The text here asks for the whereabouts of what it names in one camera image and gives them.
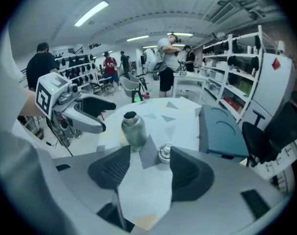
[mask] white ceiling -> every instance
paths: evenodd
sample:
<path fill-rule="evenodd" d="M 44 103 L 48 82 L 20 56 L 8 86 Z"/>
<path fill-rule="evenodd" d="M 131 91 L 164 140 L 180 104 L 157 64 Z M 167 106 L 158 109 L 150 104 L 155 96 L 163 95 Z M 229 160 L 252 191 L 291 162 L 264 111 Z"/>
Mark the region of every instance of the white ceiling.
<path fill-rule="evenodd" d="M 272 0 L 224 0 L 238 9 L 229 19 L 212 24 L 210 19 L 221 9 L 219 0 L 105 0 L 109 6 L 81 27 L 74 24 L 102 0 L 25 0 L 10 21 L 9 34 L 14 56 L 34 51 L 40 42 L 52 47 L 87 43 L 125 44 L 126 39 L 149 35 L 139 45 L 155 45 L 167 32 L 193 33 L 182 37 L 184 44 L 196 46 L 207 41 L 212 32 L 228 31 L 253 23 L 238 3 L 259 6 L 272 18 L 282 16 Z"/>

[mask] fluorescent light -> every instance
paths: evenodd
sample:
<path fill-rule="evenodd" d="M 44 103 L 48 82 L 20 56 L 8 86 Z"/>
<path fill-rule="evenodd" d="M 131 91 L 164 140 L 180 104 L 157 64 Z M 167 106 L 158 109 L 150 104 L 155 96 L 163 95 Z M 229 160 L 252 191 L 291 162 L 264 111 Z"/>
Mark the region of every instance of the fluorescent light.
<path fill-rule="evenodd" d="M 193 34 L 190 34 L 190 33 L 174 33 L 175 35 L 177 36 L 183 36 L 183 37 L 192 37 Z"/>
<path fill-rule="evenodd" d="M 108 53 L 112 53 L 113 51 L 112 50 L 110 50 Z M 105 54 L 105 52 L 102 54 L 102 55 L 104 55 Z"/>
<path fill-rule="evenodd" d="M 148 37 L 149 36 L 135 37 L 135 38 L 130 38 L 127 41 L 130 42 L 130 41 L 134 41 L 134 40 L 138 40 L 138 39 L 142 39 L 142 38 L 148 38 Z"/>
<path fill-rule="evenodd" d="M 143 49 L 148 49 L 148 48 L 157 48 L 157 45 L 152 45 L 152 46 L 144 46 Z"/>
<path fill-rule="evenodd" d="M 98 5 L 96 5 L 94 8 L 90 9 L 83 17 L 79 19 L 78 22 L 76 22 L 75 27 L 80 27 L 84 24 L 85 21 L 87 21 L 89 18 L 91 18 L 94 14 L 98 13 L 103 8 L 106 8 L 109 5 L 108 2 L 102 1 Z"/>

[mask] bottle mouth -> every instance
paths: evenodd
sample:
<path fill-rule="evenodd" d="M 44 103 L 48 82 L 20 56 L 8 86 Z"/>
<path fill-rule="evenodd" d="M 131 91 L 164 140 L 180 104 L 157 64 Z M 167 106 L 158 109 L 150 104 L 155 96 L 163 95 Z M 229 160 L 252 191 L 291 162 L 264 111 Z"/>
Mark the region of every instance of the bottle mouth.
<path fill-rule="evenodd" d="M 138 120 L 138 115 L 136 114 L 136 112 L 127 112 L 124 115 L 124 123 L 126 125 L 133 125 L 135 124 L 135 122 Z"/>

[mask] table leg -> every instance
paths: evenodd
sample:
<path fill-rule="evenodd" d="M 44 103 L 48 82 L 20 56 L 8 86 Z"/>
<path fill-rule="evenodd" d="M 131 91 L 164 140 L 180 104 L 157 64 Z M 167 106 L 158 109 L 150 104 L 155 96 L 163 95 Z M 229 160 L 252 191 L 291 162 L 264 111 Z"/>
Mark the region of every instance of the table leg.
<path fill-rule="evenodd" d="M 206 84 L 206 80 L 202 81 L 201 94 L 199 95 L 199 98 L 198 98 L 198 104 L 201 104 L 201 99 L 205 89 L 205 84 Z"/>
<path fill-rule="evenodd" d="M 178 78 L 177 78 L 177 77 L 174 77 L 174 80 L 173 80 L 173 94 L 172 94 L 172 97 L 176 97 L 177 83 L 178 83 Z"/>

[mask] red diamond sticker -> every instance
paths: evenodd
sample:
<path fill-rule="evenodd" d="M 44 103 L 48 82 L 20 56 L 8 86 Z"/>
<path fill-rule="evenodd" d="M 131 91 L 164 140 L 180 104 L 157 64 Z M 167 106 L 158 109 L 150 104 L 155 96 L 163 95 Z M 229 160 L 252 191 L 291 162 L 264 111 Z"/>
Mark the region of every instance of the red diamond sticker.
<path fill-rule="evenodd" d="M 275 60 L 274 60 L 274 62 L 273 62 L 273 64 L 272 64 L 272 68 L 273 68 L 274 70 L 277 70 L 279 67 L 280 67 L 280 62 L 278 61 L 277 58 L 275 58 Z"/>

